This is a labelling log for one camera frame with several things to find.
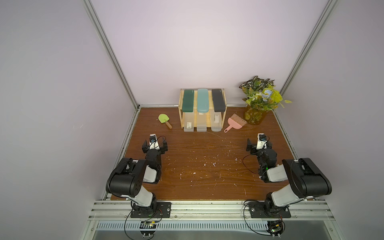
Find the dark green pencil case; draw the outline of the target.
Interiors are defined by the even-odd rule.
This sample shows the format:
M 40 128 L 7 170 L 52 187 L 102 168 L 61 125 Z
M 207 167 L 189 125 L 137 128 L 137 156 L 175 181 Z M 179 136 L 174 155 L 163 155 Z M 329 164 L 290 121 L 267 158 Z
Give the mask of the dark green pencil case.
M 194 90 L 184 90 L 182 111 L 183 113 L 192 113 L 194 111 Z

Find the dark grey pencil case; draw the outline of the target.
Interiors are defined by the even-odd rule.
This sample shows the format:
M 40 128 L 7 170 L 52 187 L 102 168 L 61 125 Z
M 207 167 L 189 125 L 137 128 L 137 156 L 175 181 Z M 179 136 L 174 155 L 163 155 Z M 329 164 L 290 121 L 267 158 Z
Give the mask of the dark grey pencil case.
M 214 111 L 217 113 L 225 112 L 226 104 L 225 104 L 223 92 L 221 89 L 212 89 L 212 99 L 213 99 Z

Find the light teal pencil case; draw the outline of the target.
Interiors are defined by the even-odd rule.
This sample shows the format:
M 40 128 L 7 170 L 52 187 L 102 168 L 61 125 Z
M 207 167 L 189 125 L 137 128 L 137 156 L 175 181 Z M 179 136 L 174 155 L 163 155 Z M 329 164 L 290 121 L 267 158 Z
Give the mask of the light teal pencil case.
M 207 89 L 198 89 L 197 111 L 198 113 L 207 113 L 209 111 L 209 91 Z

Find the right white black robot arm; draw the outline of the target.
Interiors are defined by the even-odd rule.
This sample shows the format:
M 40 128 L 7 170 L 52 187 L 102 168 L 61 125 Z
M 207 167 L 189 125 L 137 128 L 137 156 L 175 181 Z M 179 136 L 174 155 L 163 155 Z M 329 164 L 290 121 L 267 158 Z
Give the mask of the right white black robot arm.
M 257 174 L 264 183 L 289 182 L 280 190 L 267 194 L 262 206 L 268 214 L 277 214 L 288 210 L 292 204 L 332 193 L 331 182 L 310 158 L 282 160 L 278 165 L 277 152 L 265 134 L 258 134 L 256 144 L 247 139 L 246 151 L 257 157 Z

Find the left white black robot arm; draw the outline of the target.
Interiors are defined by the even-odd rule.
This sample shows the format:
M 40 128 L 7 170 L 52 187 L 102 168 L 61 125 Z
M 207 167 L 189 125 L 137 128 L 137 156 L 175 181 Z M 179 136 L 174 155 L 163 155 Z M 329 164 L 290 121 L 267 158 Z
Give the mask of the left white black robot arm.
M 163 142 L 155 135 L 150 136 L 150 141 L 142 145 L 144 159 L 122 158 L 111 172 L 107 183 L 106 192 L 118 198 L 126 198 L 132 202 L 135 211 L 146 211 L 150 214 L 157 211 L 156 195 L 148 191 L 143 184 L 158 184 L 162 175 L 161 155 L 168 150 L 168 143 L 163 137 Z

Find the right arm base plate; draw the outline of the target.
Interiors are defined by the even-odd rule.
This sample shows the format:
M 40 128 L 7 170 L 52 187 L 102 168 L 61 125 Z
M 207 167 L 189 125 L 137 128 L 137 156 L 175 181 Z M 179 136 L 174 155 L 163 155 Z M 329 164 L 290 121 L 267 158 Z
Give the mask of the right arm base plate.
M 276 207 L 264 202 L 247 202 L 246 206 L 248 206 L 251 218 L 253 219 L 288 219 L 292 217 L 288 207 Z

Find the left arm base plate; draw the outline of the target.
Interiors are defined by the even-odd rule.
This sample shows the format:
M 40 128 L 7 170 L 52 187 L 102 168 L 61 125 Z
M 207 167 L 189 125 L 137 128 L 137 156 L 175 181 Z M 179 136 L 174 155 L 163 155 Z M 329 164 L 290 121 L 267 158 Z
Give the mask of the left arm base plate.
M 149 207 L 139 207 L 137 204 L 132 204 L 132 212 L 130 217 L 134 219 L 151 219 L 151 218 L 170 218 L 172 203 L 171 202 L 157 202 L 151 204 Z

